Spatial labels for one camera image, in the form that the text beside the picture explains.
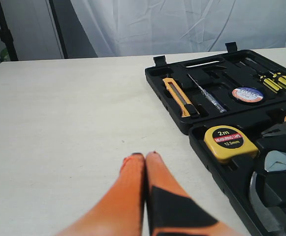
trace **toolbox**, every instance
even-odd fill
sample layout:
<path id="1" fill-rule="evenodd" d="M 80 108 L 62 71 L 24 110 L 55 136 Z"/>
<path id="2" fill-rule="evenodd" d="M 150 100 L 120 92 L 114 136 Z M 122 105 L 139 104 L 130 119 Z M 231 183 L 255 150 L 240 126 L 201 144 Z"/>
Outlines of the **toolbox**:
<path id="1" fill-rule="evenodd" d="M 227 53 L 167 64 L 148 83 L 251 235 L 286 235 L 286 68 Z"/>

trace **plant leaf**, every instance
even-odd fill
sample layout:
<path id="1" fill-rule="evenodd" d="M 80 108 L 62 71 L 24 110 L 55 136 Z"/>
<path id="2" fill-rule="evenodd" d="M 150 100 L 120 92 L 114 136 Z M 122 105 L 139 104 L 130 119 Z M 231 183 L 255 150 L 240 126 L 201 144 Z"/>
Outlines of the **plant leaf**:
<path id="1" fill-rule="evenodd" d="M 0 60 L 4 61 L 5 59 L 7 59 L 7 57 L 8 57 L 8 51 L 7 51 L 7 48 L 4 48 L 0 52 Z"/>

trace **white backdrop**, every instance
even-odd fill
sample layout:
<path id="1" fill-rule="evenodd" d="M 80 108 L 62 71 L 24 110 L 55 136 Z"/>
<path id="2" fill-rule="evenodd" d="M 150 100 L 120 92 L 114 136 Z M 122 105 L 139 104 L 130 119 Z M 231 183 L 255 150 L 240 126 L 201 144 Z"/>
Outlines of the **white backdrop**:
<path id="1" fill-rule="evenodd" d="M 286 0 L 71 0 L 99 57 L 286 47 Z"/>

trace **black tool case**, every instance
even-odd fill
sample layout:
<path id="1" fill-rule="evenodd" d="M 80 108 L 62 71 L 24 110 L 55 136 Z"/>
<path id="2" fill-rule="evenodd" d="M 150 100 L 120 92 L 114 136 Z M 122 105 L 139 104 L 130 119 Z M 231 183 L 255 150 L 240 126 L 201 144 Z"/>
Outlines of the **black tool case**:
<path id="1" fill-rule="evenodd" d="M 270 78 L 278 72 L 286 75 L 286 68 L 253 51 L 237 51 L 235 43 L 226 46 L 228 53 L 172 64 L 167 64 L 164 56 L 156 57 L 156 65 L 145 70 L 146 78 L 181 132 L 189 135 L 190 145 L 222 192 L 227 195 L 251 235 L 278 235 L 274 231 L 268 232 L 264 227 L 252 207 L 249 191 L 252 174 L 255 172 L 259 198 L 265 207 L 280 210 L 276 219 L 283 218 L 282 225 L 286 227 L 286 171 L 267 172 L 264 169 L 268 152 L 286 152 L 286 134 L 273 137 L 261 135 L 265 129 L 284 122 L 286 89 L 275 93 L 260 79 L 261 76 Z M 226 112 L 220 113 L 188 74 L 213 95 Z M 181 108 L 163 82 L 167 77 L 175 80 L 199 111 L 199 115 L 182 117 Z M 253 103 L 237 99 L 232 91 L 239 87 L 256 89 L 261 92 L 263 99 Z M 218 162 L 204 142 L 205 132 L 218 125 L 228 125 L 242 131 L 258 148 L 257 157 L 239 154 L 227 164 Z"/>

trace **white table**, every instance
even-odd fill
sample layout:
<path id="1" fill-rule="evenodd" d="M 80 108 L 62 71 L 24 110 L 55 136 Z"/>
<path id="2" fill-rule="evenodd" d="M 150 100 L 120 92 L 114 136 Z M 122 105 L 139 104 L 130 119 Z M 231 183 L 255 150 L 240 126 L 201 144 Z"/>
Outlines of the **white table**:
<path id="1" fill-rule="evenodd" d="M 286 48 L 256 52 L 286 67 Z M 103 196 L 125 156 L 151 150 L 199 205 L 249 235 L 148 85 L 153 65 L 152 56 L 0 64 L 0 236 L 58 232 Z"/>

